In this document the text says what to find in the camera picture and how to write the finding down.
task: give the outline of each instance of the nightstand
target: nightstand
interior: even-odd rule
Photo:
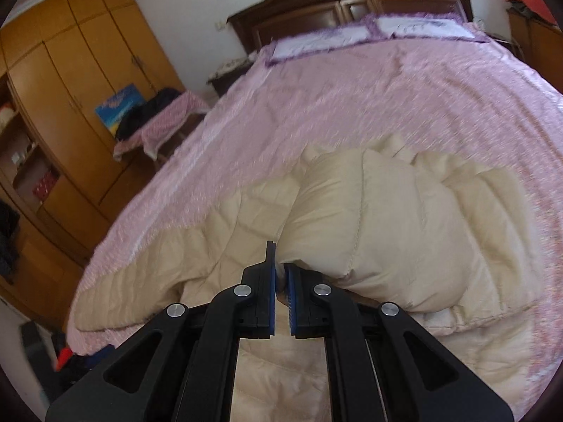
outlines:
[[[217,95],[222,97],[230,87],[236,82],[238,78],[244,76],[250,67],[252,62],[248,59],[232,60],[223,66],[221,66],[215,74],[213,74],[207,84],[211,84]]]

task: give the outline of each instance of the wooden headboard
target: wooden headboard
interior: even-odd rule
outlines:
[[[233,14],[233,25],[247,53],[271,41],[336,27],[368,13],[458,13],[473,20],[470,0],[264,0]]]

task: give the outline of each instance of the bed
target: bed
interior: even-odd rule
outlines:
[[[264,0],[229,18],[247,52],[272,40],[359,20],[368,13],[456,13],[470,0]],[[496,43],[394,40],[265,66],[263,54],[122,212],[78,287],[129,264],[165,228],[201,221],[221,196],[285,173],[309,142],[352,146],[399,132],[418,149],[476,157],[513,169],[537,217],[544,296],[534,311],[529,391],[516,418],[544,420],[540,401],[563,357],[563,97]],[[79,353],[119,345],[140,326],[79,332]]]

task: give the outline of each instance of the wooden dresser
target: wooden dresser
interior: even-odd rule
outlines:
[[[95,108],[129,84],[146,100],[185,89],[134,0],[46,0],[0,30],[0,47],[0,106],[17,111],[0,133],[0,198],[21,214],[0,295],[61,328],[83,267],[154,175],[142,153],[113,159]]]
[[[563,92],[563,33],[537,19],[508,10],[512,37],[520,44],[525,62]]]

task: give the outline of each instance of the pink bedspread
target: pink bedspread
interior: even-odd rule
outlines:
[[[525,184],[546,288],[520,418],[563,357],[563,96],[496,43],[391,40],[271,69],[261,55],[122,212],[78,290],[131,262],[157,231],[198,223],[218,197],[285,172],[307,143],[356,146],[389,132],[418,150],[509,166]],[[68,342],[91,353],[138,328],[81,333],[71,313]]]

